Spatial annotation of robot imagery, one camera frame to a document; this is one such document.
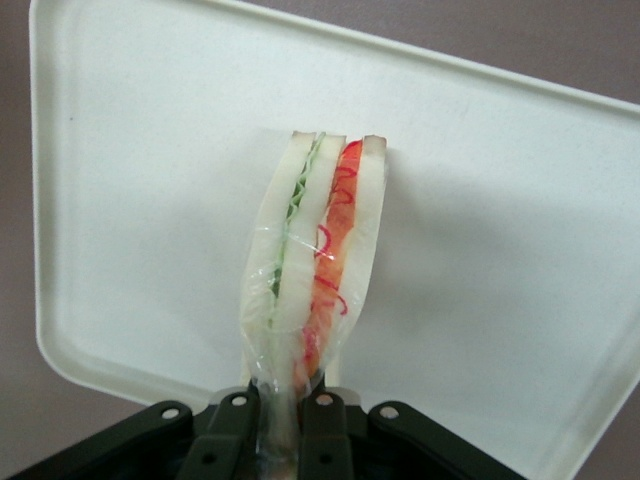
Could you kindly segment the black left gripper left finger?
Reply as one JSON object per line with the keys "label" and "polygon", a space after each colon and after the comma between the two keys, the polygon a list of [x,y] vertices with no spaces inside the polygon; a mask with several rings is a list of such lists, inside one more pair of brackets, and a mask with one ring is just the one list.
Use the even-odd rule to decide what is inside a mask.
{"label": "black left gripper left finger", "polygon": [[195,414],[156,403],[16,474],[14,479],[243,479],[259,400],[231,391]]}

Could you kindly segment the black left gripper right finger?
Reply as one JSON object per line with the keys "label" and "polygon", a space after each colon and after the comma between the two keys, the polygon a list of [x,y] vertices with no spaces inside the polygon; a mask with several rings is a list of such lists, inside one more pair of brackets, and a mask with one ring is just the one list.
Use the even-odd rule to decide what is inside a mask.
{"label": "black left gripper right finger", "polygon": [[300,479],[516,479],[518,473],[406,403],[366,412],[337,390],[304,400]]}

